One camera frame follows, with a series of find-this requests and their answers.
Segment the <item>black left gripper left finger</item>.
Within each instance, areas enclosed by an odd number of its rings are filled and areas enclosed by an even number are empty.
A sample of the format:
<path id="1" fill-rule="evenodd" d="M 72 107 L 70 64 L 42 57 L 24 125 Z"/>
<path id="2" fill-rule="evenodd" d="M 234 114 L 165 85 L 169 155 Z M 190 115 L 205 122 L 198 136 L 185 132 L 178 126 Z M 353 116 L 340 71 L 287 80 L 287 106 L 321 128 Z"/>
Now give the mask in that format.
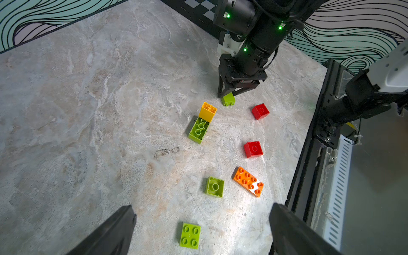
<path id="1" fill-rule="evenodd" d="M 67 254 L 126 255 L 136 222 L 132 206 L 122 206 Z"/>

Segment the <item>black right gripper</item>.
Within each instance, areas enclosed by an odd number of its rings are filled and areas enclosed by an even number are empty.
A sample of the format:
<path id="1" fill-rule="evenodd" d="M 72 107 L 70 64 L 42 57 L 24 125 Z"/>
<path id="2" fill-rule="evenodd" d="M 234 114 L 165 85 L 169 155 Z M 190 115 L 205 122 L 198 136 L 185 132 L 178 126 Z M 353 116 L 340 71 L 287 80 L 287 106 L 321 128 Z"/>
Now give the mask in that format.
<path id="1" fill-rule="evenodd" d="M 223 98 L 233 92 L 234 96 L 256 89 L 261 81 L 267 79 L 264 70 L 258 71 L 255 75 L 247 75 L 237 69 L 233 57 L 229 54 L 222 54 L 218 66 L 218 98 Z"/>

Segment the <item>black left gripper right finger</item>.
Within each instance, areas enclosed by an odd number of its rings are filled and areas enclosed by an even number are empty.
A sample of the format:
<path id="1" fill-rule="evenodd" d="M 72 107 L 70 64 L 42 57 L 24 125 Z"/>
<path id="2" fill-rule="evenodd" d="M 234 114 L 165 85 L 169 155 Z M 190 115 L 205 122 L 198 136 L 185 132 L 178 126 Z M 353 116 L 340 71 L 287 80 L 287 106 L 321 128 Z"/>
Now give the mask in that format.
<path id="1" fill-rule="evenodd" d="M 274 203 L 269 216 L 273 244 L 271 255 L 339 255 L 285 205 Z"/>

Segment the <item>green square lego brick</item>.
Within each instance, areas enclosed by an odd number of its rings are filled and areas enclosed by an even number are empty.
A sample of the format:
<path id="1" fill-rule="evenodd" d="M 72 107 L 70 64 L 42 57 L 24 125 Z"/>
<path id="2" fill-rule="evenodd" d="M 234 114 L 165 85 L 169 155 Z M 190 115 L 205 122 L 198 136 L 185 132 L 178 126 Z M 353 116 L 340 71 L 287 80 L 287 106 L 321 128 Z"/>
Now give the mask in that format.
<path id="1" fill-rule="evenodd" d="M 229 93 L 222 97 L 223 106 L 233 106 L 235 104 L 235 97 L 233 93 Z"/>

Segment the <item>yellow lego brick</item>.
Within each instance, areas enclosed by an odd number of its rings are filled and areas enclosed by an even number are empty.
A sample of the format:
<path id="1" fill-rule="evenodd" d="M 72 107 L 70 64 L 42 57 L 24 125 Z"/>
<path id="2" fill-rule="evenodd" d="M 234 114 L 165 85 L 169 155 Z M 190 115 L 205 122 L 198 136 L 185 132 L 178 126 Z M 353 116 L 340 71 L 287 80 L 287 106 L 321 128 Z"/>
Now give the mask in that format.
<path id="1" fill-rule="evenodd" d="M 217 112 L 217 108 L 216 108 L 216 107 L 214 107 L 214 106 L 212 106 L 212 105 L 210 105 L 210 104 L 204 102 L 203 105 L 202 105 L 202 107 L 201 107 L 201 110 L 200 110 L 200 113 L 199 113 L 199 117 L 200 117 L 202 120 L 204 120 L 204 121 L 210 123 L 210 122 L 213 120 L 213 118 L 214 118 L 216 112 Z"/>

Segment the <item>long green lego brick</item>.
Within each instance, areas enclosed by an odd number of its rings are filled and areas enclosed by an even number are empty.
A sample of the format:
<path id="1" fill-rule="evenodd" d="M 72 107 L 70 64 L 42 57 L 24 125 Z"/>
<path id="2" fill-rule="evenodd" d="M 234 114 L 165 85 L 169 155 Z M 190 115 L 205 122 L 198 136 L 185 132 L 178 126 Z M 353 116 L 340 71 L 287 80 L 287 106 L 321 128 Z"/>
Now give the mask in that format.
<path id="1" fill-rule="evenodd" d="M 201 144 L 203 138 L 208 130 L 210 123 L 205 121 L 202 118 L 197 118 L 191 131 L 189 132 L 189 139 L 193 140 L 194 142 Z"/>

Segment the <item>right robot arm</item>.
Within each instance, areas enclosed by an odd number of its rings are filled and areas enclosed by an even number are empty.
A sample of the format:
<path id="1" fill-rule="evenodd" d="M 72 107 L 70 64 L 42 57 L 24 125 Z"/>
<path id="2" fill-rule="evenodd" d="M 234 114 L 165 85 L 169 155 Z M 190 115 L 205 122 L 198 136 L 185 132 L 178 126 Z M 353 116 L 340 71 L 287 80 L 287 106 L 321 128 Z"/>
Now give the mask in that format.
<path id="1" fill-rule="evenodd" d="M 324 1 L 218 1 L 214 25 L 226 30 L 219 48 L 218 97 L 257 88 L 267 79 L 266 69 L 279 45 L 305 22 Z"/>

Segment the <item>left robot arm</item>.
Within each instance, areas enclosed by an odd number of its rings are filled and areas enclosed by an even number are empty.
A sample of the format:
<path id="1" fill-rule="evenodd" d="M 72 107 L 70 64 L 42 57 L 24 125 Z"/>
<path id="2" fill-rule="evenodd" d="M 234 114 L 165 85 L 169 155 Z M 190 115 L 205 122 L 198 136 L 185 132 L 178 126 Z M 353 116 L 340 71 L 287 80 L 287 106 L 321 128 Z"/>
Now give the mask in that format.
<path id="1" fill-rule="evenodd" d="M 323 152 L 336 149 L 341 125 L 368 119 L 396 103 L 401 112 L 408 106 L 408 45 L 403 42 L 383 59 L 360 71 L 345 87 L 345 94 L 333 99 L 344 67 L 334 59 L 326 61 L 327 73 L 306 141 L 296 166 L 285 204 L 274 204 L 269 220 L 274 241 L 272 255 L 325 255 L 335 253 L 310 227 L 317 178 L 323 168 Z"/>

